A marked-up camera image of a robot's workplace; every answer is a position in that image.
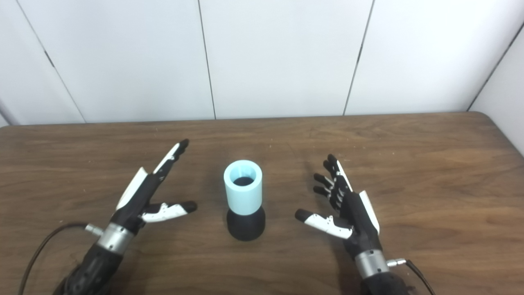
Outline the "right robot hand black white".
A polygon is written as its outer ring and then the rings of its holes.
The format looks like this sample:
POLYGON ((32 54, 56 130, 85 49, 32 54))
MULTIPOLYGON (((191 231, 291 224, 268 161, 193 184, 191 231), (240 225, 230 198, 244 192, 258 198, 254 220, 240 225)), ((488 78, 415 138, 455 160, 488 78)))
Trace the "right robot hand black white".
POLYGON ((343 240, 352 259, 366 251, 382 251, 379 224, 373 207, 361 193, 356 193, 339 160, 332 154, 323 162, 330 177, 315 173, 313 178, 321 183, 313 191, 324 196, 339 216, 323 216, 305 209, 297 209, 294 216, 329 235, 343 240))

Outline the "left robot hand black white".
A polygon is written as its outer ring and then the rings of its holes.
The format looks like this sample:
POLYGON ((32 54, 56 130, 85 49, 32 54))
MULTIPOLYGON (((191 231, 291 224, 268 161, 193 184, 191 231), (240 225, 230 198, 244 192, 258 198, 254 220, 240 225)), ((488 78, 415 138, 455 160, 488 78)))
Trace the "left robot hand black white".
POLYGON ((194 201, 182 203, 157 203, 150 201, 169 174, 172 166, 185 152, 189 139, 182 140, 163 157, 153 172, 140 168, 124 190, 110 223, 123 227, 134 235, 146 223, 163 222, 185 216, 198 209, 194 201))

